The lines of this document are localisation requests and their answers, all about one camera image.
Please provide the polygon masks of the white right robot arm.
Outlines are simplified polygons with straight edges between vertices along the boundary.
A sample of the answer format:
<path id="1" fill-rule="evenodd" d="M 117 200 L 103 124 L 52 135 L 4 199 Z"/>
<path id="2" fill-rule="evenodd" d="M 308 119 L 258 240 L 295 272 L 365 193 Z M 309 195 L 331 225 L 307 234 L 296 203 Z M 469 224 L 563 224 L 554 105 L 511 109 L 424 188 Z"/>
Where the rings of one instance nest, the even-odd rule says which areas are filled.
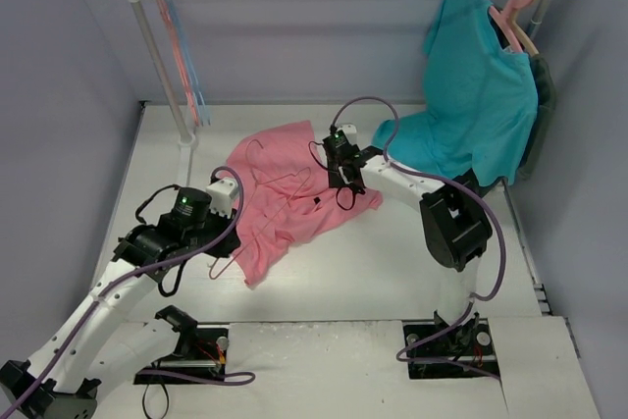
<path id="1" fill-rule="evenodd" d="M 392 168 L 381 149 L 360 148 L 353 125 L 332 127 L 323 148 L 331 188 L 347 190 L 352 198 L 378 191 L 421 216 L 427 250 L 440 270 L 434 339 L 440 349 L 456 352 L 470 338 L 464 322 L 473 312 L 479 262 L 493 235 L 485 211 L 450 184 Z"/>

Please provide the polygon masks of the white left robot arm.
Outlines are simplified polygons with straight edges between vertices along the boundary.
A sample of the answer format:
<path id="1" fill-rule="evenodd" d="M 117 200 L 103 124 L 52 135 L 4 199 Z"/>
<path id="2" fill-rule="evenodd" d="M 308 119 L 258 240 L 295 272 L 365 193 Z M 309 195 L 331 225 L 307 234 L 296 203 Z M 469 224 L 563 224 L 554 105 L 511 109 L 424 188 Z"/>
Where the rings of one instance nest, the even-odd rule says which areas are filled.
<path id="1" fill-rule="evenodd" d="M 214 178 L 206 189 L 181 187 L 157 224 L 140 223 L 120 238 L 100 280 L 57 333 L 25 361 L 1 368 L 1 389 L 12 402 L 5 417 L 90 418 L 119 385 L 150 363 L 188 358 L 196 321 L 174 305 L 115 345 L 109 339 L 168 272 L 197 254 L 226 257 L 239 246 L 236 222 L 241 185 Z"/>

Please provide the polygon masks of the pink t shirt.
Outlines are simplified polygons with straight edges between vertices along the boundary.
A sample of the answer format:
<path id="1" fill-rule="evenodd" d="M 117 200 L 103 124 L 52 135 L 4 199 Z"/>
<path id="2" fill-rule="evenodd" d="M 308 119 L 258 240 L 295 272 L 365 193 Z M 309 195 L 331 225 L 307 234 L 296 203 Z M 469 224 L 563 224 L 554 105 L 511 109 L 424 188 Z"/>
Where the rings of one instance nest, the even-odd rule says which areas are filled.
<path id="1" fill-rule="evenodd" d="M 241 249 L 234 260 L 244 283 L 261 283 L 288 250 L 334 230 L 383 203 L 375 190 L 353 197 L 328 184 L 309 145 L 309 121 L 282 125 L 243 139 L 227 158 L 244 187 L 243 215 L 236 227 Z"/>

